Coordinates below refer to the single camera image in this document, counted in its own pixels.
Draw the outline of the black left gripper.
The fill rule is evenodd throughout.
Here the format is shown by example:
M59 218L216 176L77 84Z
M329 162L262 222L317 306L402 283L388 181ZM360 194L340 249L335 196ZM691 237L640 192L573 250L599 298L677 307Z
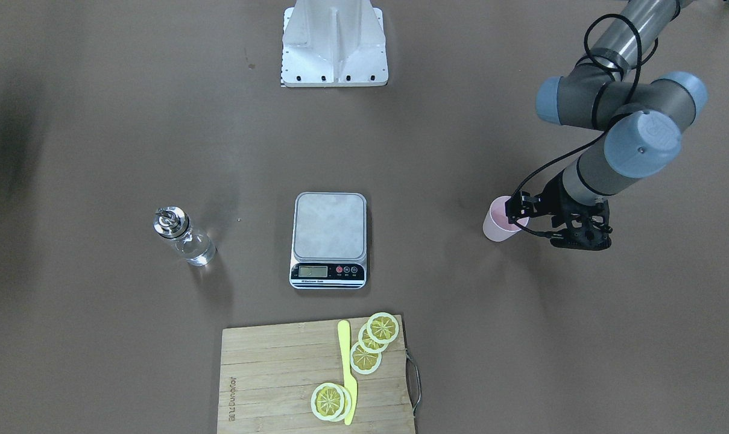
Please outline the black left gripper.
M567 193L560 171L546 183L540 194L532 196L529 192L517 190L505 202L507 224L527 226L530 217L533 219L549 215L552 228L579 227L582 222L582 205L573 200Z

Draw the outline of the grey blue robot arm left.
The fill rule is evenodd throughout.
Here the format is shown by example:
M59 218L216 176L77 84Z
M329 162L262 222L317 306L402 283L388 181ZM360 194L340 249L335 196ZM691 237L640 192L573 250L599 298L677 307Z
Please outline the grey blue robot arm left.
M552 231L543 237L567 239L588 230L610 232L609 199L656 175L681 151L684 132L708 101L704 83L675 71L640 82L643 65L657 49L664 28L687 1L629 1L618 14L596 23L608 28L595 42L585 32L584 55L566 76L550 77L536 94L536 113L546 122L598 131L599 137L572 151L574 161L540 194L523 185L505 203L508 222L549 215Z

